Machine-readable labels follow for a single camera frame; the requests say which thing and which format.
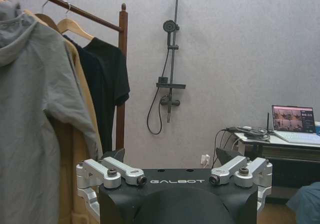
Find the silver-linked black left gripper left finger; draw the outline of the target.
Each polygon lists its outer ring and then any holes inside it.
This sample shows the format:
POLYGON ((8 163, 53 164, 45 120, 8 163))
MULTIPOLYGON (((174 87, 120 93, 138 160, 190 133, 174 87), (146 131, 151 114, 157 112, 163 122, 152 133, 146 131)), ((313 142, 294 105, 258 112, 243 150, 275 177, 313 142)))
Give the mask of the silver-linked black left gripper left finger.
POLYGON ((100 161, 86 159, 76 165, 77 195, 84 199, 86 209, 96 220, 100 219, 100 204, 93 186, 103 185, 113 190, 121 186, 122 180, 137 187, 147 183, 142 169, 131 167, 111 156, 100 161))

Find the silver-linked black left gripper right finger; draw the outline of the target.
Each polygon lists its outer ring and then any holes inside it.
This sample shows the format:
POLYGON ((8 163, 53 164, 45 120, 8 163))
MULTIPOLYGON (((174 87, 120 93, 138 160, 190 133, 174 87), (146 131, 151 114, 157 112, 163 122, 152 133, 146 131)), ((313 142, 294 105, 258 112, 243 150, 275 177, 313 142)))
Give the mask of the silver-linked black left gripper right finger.
POLYGON ((209 182, 214 186, 226 185, 233 177, 240 188, 251 188, 257 185, 257 212, 265 207, 266 197, 272 194, 273 164, 265 158, 254 160, 237 155, 220 167, 211 169, 209 182))

